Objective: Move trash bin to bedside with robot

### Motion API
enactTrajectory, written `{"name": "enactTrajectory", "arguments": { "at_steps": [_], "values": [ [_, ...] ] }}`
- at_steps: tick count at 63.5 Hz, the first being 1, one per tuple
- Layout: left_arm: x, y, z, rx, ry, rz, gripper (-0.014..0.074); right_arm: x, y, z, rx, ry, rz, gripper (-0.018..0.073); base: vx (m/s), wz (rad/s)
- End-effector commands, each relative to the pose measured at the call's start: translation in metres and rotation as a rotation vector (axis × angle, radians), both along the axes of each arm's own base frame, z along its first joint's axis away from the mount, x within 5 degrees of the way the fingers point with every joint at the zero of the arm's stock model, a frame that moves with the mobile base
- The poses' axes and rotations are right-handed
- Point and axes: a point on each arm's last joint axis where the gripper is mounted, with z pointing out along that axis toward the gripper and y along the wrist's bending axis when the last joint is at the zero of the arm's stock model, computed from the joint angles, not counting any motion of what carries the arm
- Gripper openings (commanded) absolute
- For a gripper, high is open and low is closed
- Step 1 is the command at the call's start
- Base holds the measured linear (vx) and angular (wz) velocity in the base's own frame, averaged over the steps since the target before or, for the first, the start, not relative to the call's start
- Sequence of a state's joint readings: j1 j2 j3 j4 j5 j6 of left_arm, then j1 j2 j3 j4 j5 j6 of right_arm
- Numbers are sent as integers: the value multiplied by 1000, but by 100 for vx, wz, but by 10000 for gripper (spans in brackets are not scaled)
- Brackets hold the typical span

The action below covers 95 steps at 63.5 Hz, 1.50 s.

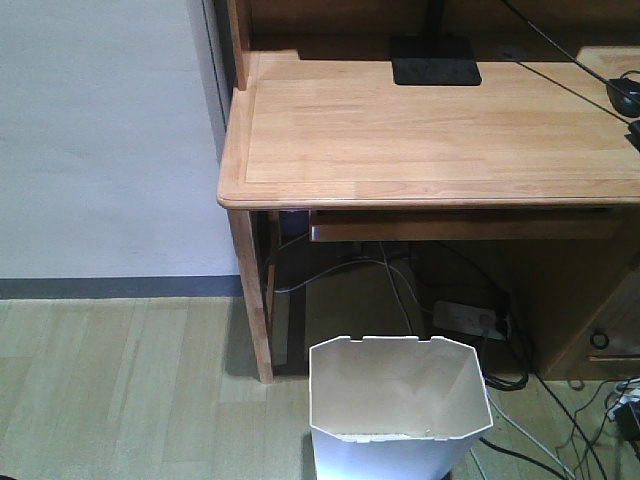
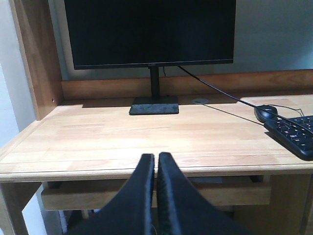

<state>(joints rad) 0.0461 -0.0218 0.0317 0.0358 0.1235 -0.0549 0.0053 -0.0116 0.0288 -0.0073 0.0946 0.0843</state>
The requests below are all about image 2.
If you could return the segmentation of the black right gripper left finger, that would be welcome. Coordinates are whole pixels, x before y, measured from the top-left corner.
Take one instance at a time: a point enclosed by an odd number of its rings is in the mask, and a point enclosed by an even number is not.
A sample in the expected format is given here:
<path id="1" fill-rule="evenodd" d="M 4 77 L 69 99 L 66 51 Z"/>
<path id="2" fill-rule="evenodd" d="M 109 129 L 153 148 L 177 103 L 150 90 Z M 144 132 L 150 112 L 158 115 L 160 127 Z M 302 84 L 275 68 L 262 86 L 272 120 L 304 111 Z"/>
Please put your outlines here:
<path id="1" fill-rule="evenodd" d="M 116 196 L 68 235 L 151 235 L 155 157 L 142 154 L 137 167 Z"/>

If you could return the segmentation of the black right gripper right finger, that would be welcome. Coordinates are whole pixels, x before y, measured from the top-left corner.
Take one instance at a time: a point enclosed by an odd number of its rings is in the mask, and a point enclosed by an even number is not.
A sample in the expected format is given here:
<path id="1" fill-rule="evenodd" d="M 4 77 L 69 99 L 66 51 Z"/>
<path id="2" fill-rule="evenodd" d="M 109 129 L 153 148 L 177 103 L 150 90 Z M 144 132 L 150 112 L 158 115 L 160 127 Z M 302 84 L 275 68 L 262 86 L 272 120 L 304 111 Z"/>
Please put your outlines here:
<path id="1" fill-rule="evenodd" d="M 161 152 L 157 171 L 157 210 L 163 235 L 248 235 L 250 231 L 209 203 Z"/>

